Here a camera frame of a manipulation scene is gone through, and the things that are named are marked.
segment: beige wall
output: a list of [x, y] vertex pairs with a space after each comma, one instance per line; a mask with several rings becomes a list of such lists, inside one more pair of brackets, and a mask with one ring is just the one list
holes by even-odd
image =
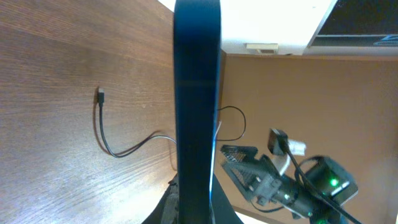
[[[273, 127], [305, 141], [308, 157], [334, 158], [358, 182], [359, 193], [345, 209], [363, 223], [393, 223], [397, 215], [397, 190], [392, 190], [398, 183], [397, 102], [398, 61], [231, 56], [226, 61], [222, 106], [240, 107], [248, 122], [245, 136], [231, 144], [256, 146], [269, 156], [267, 136]], [[219, 138], [239, 136], [238, 112], [222, 111], [221, 120]], [[222, 158], [217, 153], [215, 172], [229, 200], [258, 213], [220, 167]], [[287, 174], [293, 170], [291, 165]], [[308, 223], [292, 220], [286, 210], [266, 216]]]

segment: wooden table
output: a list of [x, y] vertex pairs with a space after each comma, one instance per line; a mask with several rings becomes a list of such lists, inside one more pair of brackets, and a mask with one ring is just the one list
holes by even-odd
[[[140, 223], [175, 175], [172, 13], [156, 0], [0, 1], [0, 223]], [[175, 153], [172, 154], [175, 166]]]

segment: green led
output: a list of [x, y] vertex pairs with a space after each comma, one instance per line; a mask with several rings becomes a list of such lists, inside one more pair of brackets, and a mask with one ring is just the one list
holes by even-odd
[[330, 180], [330, 184], [334, 187], [336, 187], [338, 185], [338, 180], [337, 179], [331, 179]]

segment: cable connector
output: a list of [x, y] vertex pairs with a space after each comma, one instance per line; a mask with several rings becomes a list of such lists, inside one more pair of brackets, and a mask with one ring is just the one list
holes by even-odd
[[105, 102], [105, 91], [102, 88], [98, 88], [98, 92], [97, 92], [97, 102], [99, 104], [99, 106], [103, 106], [104, 102]]

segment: wood grain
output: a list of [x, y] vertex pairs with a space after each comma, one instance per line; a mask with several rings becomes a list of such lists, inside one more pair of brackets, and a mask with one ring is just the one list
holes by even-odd
[[172, 13], [155, 0], [0, 2], [0, 223], [141, 223], [175, 175]]

